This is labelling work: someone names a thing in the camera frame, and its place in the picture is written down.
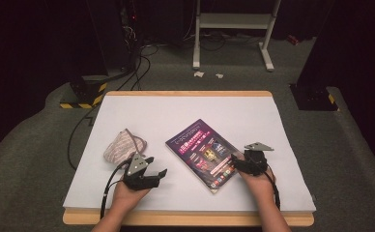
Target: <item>book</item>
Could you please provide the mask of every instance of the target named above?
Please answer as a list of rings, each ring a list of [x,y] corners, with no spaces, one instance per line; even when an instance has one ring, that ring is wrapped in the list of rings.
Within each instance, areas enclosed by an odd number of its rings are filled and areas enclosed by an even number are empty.
[[[231,155],[243,156],[201,119],[165,143],[212,193],[236,174]]]

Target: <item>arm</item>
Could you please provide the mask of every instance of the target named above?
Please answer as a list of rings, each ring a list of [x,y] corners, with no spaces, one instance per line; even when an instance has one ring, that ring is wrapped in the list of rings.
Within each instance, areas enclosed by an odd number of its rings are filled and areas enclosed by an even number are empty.
[[[134,191],[129,189],[123,182],[119,182],[115,187],[111,208],[92,231],[118,232],[121,229],[125,216],[135,208],[137,203],[149,191],[150,189]]]
[[[274,191],[269,179],[263,174],[257,177],[239,171],[256,200],[264,232],[291,231],[283,215],[274,203]],[[274,179],[272,171],[267,171]]]

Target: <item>wooden table edge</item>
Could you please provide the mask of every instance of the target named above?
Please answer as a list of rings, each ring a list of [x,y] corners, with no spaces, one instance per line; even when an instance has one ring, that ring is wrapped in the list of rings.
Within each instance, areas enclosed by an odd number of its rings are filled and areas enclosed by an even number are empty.
[[[272,97],[269,91],[110,91],[107,96]]]
[[[283,212],[290,226],[310,226],[314,223],[312,213]],[[66,224],[97,224],[99,210],[66,209]],[[254,212],[179,212],[179,211],[133,211],[124,219],[124,225],[139,226],[260,226],[261,220]]]

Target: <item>human hand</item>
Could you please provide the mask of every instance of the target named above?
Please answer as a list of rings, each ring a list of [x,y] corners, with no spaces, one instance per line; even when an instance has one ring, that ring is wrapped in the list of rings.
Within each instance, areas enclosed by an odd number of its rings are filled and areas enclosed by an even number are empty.
[[[112,198],[112,205],[105,217],[93,228],[93,232],[119,231],[125,216],[136,207],[150,189],[132,190],[125,183],[118,182]]]
[[[111,210],[120,209],[124,214],[130,212],[139,201],[146,195],[151,189],[143,190],[132,190],[125,185],[123,182],[119,182],[116,187],[112,198]]]
[[[259,176],[252,176],[240,170],[238,170],[238,172],[245,180],[245,183],[257,202],[262,200],[274,200],[272,183],[264,173]],[[270,168],[266,170],[266,174],[275,182],[275,175]]]

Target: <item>crumpled fabric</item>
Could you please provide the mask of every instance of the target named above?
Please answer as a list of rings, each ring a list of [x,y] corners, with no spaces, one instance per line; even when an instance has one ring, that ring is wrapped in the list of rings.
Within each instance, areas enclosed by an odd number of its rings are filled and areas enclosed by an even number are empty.
[[[147,142],[140,137],[133,136],[128,129],[125,129],[116,136],[114,141],[109,144],[103,153],[103,157],[116,165],[121,164],[123,161],[129,159],[133,154],[139,152],[142,155],[145,150]]]

